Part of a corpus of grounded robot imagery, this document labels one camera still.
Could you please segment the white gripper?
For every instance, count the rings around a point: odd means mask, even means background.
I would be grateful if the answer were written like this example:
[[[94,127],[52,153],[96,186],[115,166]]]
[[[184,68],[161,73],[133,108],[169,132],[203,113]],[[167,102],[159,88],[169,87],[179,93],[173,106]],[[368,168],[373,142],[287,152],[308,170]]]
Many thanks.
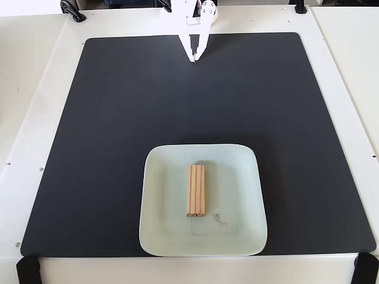
[[[201,4],[200,17],[194,17],[198,11],[197,0],[172,0],[171,18],[175,28],[179,28],[178,37],[190,62],[195,62],[203,55],[210,34],[210,28],[214,21],[217,6],[214,1],[204,1]],[[200,25],[198,47],[195,55],[192,53],[191,39],[188,29]]]

